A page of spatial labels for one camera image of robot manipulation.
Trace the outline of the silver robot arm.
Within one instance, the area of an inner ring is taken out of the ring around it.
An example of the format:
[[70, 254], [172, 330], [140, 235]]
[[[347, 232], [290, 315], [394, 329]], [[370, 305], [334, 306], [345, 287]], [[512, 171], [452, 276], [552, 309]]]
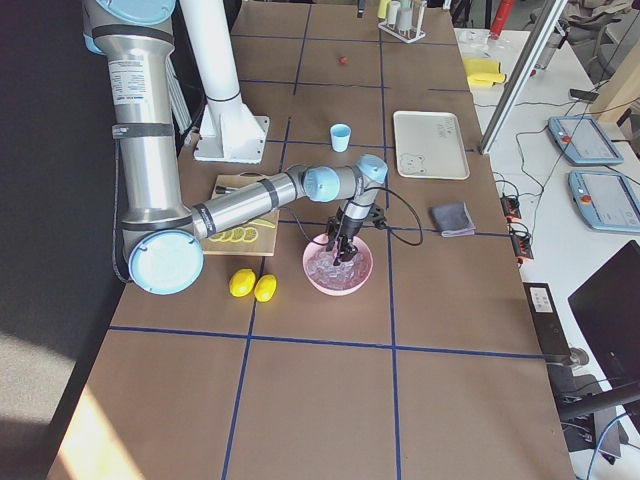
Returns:
[[86, 1], [82, 8], [86, 47], [108, 63], [112, 136], [128, 198], [123, 249], [135, 284], [157, 295], [185, 290], [202, 271], [202, 239], [300, 198], [339, 202], [329, 246], [340, 261], [355, 255], [354, 237], [370, 218], [388, 172], [374, 155], [346, 167], [297, 165], [192, 207], [183, 203], [167, 77], [175, 10], [183, 14], [204, 87], [205, 158], [256, 164], [269, 127], [242, 100], [221, 2]]

